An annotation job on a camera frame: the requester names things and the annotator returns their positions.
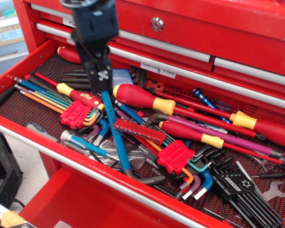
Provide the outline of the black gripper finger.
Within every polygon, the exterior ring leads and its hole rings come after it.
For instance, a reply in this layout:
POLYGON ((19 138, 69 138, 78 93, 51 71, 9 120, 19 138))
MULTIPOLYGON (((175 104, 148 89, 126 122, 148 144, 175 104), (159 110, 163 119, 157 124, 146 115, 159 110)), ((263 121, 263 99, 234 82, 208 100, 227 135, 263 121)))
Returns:
POLYGON ((93 70, 95 65, 91 55, 80 42, 76 41, 75 44, 85 71, 93 70))
POLYGON ((112 88, 113 70, 107 41, 107 39, 91 41, 85 45, 87 51, 85 69, 92 93, 102 93, 112 88))

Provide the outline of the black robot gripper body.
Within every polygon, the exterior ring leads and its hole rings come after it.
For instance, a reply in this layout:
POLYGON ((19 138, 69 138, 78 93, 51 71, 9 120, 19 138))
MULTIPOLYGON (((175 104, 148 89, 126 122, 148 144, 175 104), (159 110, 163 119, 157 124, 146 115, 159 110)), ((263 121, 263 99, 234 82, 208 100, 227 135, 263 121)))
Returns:
POLYGON ((119 34, 114 0, 63 0, 61 4, 72 11, 74 41, 107 43, 119 34))

